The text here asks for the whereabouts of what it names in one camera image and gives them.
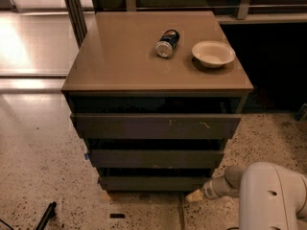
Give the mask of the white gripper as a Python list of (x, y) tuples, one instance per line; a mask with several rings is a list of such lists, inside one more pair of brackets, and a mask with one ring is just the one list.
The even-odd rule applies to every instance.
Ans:
[(239, 196), (240, 182), (238, 179), (229, 179), (224, 175), (211, 178), (205, 182), (201, 190), (196, 190), (185, 197), (187, 202), (202, 201), (204, 197), (217, 199), (224, 196), (237, 198)]

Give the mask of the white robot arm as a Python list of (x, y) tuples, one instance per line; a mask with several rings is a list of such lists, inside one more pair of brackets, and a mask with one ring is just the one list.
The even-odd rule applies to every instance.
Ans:
[(229, 166), (186, 197), (239, 199), (239, 230), (298, 230), (307, 220), (307, 176), (269, 162)]

